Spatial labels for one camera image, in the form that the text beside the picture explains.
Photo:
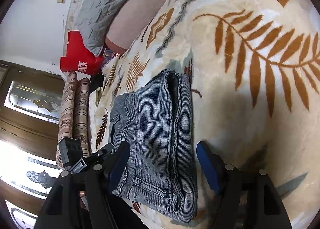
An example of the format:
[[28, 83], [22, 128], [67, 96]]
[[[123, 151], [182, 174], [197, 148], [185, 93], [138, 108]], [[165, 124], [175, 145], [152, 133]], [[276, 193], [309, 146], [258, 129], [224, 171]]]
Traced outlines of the wooden door with glass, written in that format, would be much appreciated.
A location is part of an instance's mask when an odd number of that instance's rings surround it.
[[27, 153], [55, 161], [59, 125], [4, 104], [12, 82], [22, 87], [22, 95], [29, 92], [36, 99], [42, 92], [49, 97], [61, 96], [64, 81], [57, 75], [5, 61], [1, 61], [1, 69], [4, 69], [1, 77], [1, 139]]

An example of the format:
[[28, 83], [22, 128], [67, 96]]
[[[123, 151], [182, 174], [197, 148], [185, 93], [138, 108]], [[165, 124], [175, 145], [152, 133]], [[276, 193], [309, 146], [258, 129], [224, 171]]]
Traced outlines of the cream leaf-print blanket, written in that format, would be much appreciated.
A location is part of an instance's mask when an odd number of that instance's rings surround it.
[[163, 69], [191, 82], [194, 140], [265, 169], [293, 228], [319, 212], [319, 12], [311, 0], [166, 0], [90, 96], [91, 148], [111, 104]]

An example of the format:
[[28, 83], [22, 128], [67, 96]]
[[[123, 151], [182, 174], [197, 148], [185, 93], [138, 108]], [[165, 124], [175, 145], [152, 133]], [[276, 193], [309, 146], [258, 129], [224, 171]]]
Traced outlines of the pink bolster cushion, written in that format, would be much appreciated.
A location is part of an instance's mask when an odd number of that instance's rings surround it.
[[105, 44], [112, 51], [123, 54], [149, 24], [166, 0], [128, 0], [112, 20]]

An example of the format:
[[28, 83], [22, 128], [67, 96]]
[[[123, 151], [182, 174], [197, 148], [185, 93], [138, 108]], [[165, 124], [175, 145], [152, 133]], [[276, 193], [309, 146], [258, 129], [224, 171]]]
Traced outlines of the grey denim pants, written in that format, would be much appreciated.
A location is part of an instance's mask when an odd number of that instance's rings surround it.
[[144, 87], [116, 97], [110, 142], [130, 157], [114, 194], [182, 223], [197, 211], [193, 106], [189, 77], [163, 70]]

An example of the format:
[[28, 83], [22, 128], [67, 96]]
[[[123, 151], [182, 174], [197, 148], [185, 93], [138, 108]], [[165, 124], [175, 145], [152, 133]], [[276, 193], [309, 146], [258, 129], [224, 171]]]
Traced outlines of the grey quilted pillow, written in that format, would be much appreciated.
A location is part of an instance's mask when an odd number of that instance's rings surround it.
[[84, 46], [99, 56], [112, 20], [128, 0], [84, 0], [75, 19]]

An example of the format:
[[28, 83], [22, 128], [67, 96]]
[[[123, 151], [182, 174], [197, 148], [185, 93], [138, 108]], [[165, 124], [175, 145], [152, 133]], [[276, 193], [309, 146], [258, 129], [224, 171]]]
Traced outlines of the dark striped rolled bedding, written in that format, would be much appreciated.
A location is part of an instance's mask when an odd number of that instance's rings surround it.
[[73, 113], [73, 138], [79, 140], [84, 157], [89, 156], [87, 134], [89, 84], [88, 78], [77, 82]]

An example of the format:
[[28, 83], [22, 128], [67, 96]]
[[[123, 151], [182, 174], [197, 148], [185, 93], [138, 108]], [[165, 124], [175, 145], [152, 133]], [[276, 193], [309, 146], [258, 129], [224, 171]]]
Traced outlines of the red paper shopping bag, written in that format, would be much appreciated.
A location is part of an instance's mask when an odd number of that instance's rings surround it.
[[62, 72], [77, 71], [90, 76], [97, 75], [104, 61], [95, 56], [85, 46], [79, 31], [69, 31], [66, 55], [60, 58]]

